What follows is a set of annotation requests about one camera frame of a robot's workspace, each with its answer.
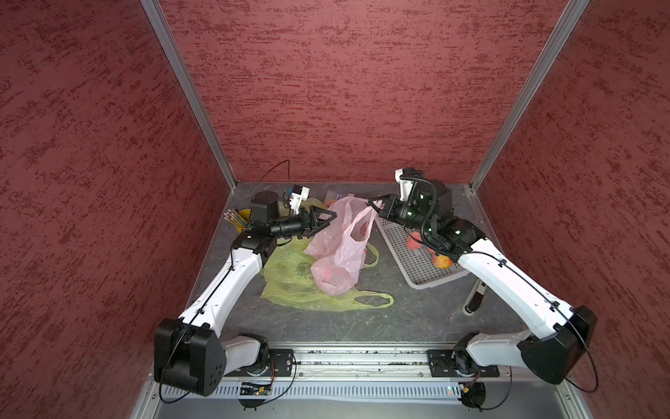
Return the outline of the pink plastic bag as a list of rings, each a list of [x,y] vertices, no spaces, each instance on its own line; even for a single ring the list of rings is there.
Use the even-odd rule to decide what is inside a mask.
[[[304,253],[314,258],[311,273],[316,286],[335,296],[347,293],[358,283],[377,213],[359,197],[344,197],[328,209],[336,212],[337,218],[314,236]],[[326,266],[339,266],[347,273],[339,286],[320,281],[321,270]]]

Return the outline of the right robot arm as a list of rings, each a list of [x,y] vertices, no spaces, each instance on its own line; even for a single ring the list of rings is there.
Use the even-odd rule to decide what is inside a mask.
[[[589,345],[597,316],[573,307],[514,265],[471,221],[455,215],[447,188],[417,176],[399,178],[401,194],[373,197],[368,204],[387,221],[416,230],[420,242],[483,281],[523,321],[518,333],[471,333],[452,354],[463,376],[489,366],[526,368],[550,384],[566,381]]]

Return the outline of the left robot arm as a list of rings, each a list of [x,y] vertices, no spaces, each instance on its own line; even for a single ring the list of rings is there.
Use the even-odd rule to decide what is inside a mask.
[[[224,324],[251,280],[260,273],[279,239],[310,238],[337,217],[329,209],[305,209],[309,191],[290,199],[281,216],[276,193],[260,192],[251,201],[245,228],[230,246],[227,261],[202,294],[175,319],[164,319],[155,332],[155,381],[187,393],[209,396],[225,375],[248,370],[264,375],[271,365],[265,338],[248,333],[220,340]]]

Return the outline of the green plastic bag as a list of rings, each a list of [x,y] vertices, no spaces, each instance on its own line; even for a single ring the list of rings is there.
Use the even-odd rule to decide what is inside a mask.
[[[304,250],[310,239],[285,242],[277,248],[261,270],[265,288],[261,297],[282,307],[303,311],[343,313],[355,310],[384,309],[394,305],[394,297],[387,293],[361,291],[354,286],[341,295],[330,296],[319,290],[312,277],[314,258]],[[379,252],[369,244],[366,247],[364,268],[375,267]]]

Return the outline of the orange yellow peach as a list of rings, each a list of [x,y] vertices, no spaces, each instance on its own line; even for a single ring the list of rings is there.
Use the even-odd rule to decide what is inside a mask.
[[[437,269],[449,269],[453,265],[453,261],[450,257],[440,254],[434,254],[432,256],[433,266]]]

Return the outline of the crayon box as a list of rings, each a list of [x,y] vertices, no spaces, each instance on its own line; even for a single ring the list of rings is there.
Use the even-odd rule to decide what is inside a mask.
[[[335,202],[337,202],[338,200],[340,200],[344,197],[348,197],[348,194],[347,193],[341,193],[341,192],[338,192],[338,191],[335,191],[335,190],[328,190],[328,192],[326,192],[326,197],[325,197],[325,200],[324,200],[324,204],[327,207],[330,207],[332,204],[334,204]]]

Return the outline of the white plastic basket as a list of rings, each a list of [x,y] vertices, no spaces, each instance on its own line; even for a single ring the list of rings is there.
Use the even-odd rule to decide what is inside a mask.
[[[462,279],[469,274],[458,264],[448,268],[436,267],[433,264],[432,254],[426,247],[408,248],[409,237],[401,225],[384,220],[380,216],[375,219],[375,223],[411,288],[416,290],[433,288]]]

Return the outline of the yellow pencil cup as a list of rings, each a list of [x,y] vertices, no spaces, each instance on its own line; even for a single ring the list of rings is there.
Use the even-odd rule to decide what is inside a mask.
[[[249,226],[249,216],[251,212],[245,209],[240,212],[236,209],[227,209],[223,213],[224,219],[229,222],[238,232],[242,232]]]

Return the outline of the black white marker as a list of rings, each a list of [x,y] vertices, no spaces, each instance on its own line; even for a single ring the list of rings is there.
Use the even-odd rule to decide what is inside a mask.
[[[462,310],[465,315],[471,316],[480,308],[486,290],[487,286],[483,282],[476,282],[471,290],[471,293],[469,294],[469,297],[466,298],[465,304],[463,305]]]

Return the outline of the aluminium front rail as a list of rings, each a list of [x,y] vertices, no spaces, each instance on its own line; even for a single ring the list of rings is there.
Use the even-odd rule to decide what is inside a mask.
[[[225,377],[238,368],[251,366],[264,350],[291,349],[294,353],[292,376],[270,380]],[[402,381],[435,379],[468,381],[459,378],[434,378],[427,364],[427,351],[452,350],[450,345],[438,347],[417,346],[342,346],[342,345],[280,345],[272,347],[261,340],[242,337],[221,343],[194,341],[181,343],[176,348],[159,344],[155,349],[153,378],[162,385],[187,393],[208,396],[222,381],[272,380],[340,380],[340,381]]]

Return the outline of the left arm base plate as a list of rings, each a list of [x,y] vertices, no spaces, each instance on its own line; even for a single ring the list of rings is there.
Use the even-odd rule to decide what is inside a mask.
[[[245,379],[270,380],[290,377],[295,366],[294,353],[291,349],[264,350],[251,366],[233,370],[225,377],[242,377]]]

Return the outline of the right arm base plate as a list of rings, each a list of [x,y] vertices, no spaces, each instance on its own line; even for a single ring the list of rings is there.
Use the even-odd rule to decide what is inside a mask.
[[[497,366],[478,366],[464,351],[433,349],[427,351],[427,364],[434,378],[459,378],[472,380],[476,377],[500,376]]]

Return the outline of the right aluminium corner post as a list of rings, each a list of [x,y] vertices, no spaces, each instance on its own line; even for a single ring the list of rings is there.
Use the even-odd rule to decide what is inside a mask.
[[[530,106],[539,87],[544,82],[545,77],[563,50],[565,43],[570,38],[589,3],[589,0],[570,0],[566,3],[534,66],[530,70],[518,97],[516,97],[511,110],[509,110],[502,126],[498,130],[489,151],[469,183],[469,187],[474,194],[483,186],[497,158],[504,150],[506,143],[511,138],[526,109]]]

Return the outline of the aluminium corner post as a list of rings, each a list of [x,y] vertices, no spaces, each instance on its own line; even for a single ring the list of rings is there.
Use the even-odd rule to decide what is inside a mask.
[[[497,158],[504,150],[506,143],[511,138],[526,109],[530,106],[539,87],[544,82],[545,77],[563,50],[565,43],[570,38],[589,3],[589,0],[570,0],[566,3],[534,66],[530,70],[518,97],[516,97],[511,110],[509,110],[502,126],[498,130],[489,151],[469,183],[469,187],[474,194],[483,186]]]
[[[160,2],[156,0],[141,0],[141,5],[229,189],[235,191],[238,184],[237,177],[234,174],[229,159],[223,151],[223,147],[216,134],[216,129],[209,118],[207,109],[181,55],[176,39],[169,28],[169,23]]]

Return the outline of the left aluminium corner post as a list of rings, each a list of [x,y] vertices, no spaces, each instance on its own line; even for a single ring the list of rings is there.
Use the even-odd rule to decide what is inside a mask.
[[[160,2],[156,0],[141,0],[141,5],[229,189],[235,191],[238,184],[237,177],[234,174],[229,159],[223,151],[223,147],[216,134],[216,129],[209,118],[207,109],[181,55],[176,39],[169,28],[169,23]]]

